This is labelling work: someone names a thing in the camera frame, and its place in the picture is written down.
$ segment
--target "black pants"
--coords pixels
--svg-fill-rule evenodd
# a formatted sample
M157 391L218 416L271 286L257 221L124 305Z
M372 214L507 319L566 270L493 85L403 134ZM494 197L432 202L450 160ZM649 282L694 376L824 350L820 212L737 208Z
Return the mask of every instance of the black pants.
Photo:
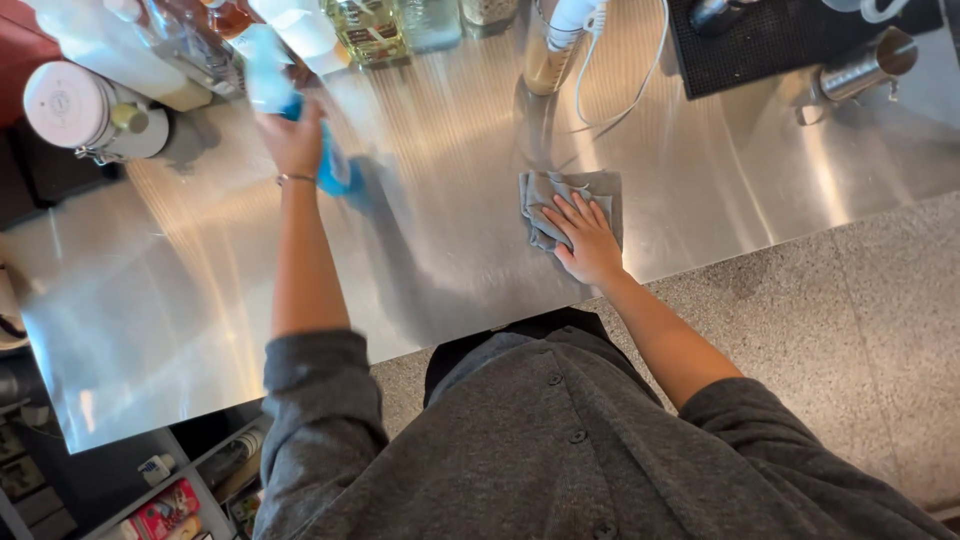
M437 347L437 350L434 351L430 357L430 363L426 367L423 407L426 408L427 404L430 403L430 396L437 388L437 384L464 359L464 356L493 337L494 334L505 331L526 335L534 339L544 339L544 337L554 331L566 327L573 327L587 333L592 333L607 343L610 343L610 346L619 353L619 358L611 360L611 363L625 373L627 377L635 381L640 386L640 389L653 398L657 404L660 403L657 394L654 393L650 385L643 380L640 374L636 372L634 364L630 363L627 356L610 341L610 337L607 335L607 331L603 328L603 323L596 313L581 311L573 307L561 307L560 309L544 313L543 315L536 315L529 319L517 321L498 331L481 331L474 335L449 341Z

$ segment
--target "gray cardigan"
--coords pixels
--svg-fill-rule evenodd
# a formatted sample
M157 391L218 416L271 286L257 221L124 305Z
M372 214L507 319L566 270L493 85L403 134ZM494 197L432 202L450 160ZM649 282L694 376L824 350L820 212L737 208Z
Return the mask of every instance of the gray cardigan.
M955 538L756 380L664 411L570 328L498 334L393 441L366 341L267 346L268 538Z

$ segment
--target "terrazzo floor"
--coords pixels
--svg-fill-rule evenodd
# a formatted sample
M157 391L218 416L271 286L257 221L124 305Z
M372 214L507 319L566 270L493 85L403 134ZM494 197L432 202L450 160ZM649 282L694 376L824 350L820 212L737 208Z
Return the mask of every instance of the terrazzo floor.
M648 286L828 448L933 511L960 504L958 268L960 192ZM578 307L657 388L610 304ZM372 368L391 436L420 413L431 353Z

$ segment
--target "sleeve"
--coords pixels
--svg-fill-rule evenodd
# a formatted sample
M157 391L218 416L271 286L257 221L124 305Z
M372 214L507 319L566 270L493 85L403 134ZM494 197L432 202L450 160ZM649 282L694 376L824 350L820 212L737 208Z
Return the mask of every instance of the sleeve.
M353 331L316 331L267 345L274 424L263 445L266 497L254 538L291 538L323 513L386 447L381 396L367 341Z
M799 490L851 532L956 538L896 489L827 450L758 380L714 382L687 400L680 417L730 445L772 484Z

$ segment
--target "blue spray bottle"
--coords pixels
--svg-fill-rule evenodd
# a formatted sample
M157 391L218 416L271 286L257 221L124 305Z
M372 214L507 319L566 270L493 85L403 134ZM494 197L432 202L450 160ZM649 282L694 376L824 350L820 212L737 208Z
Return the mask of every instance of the blue spray bottle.
M247 57L247 95L253 108L279 114L288 120L300 119L303 94L283 73L284 65L276 61L282 53L276 35L267 25L251 25L252 54ZM351 192L350 168L340 146L321 120L324 132L324 156L317 171L317 187L334 197Z

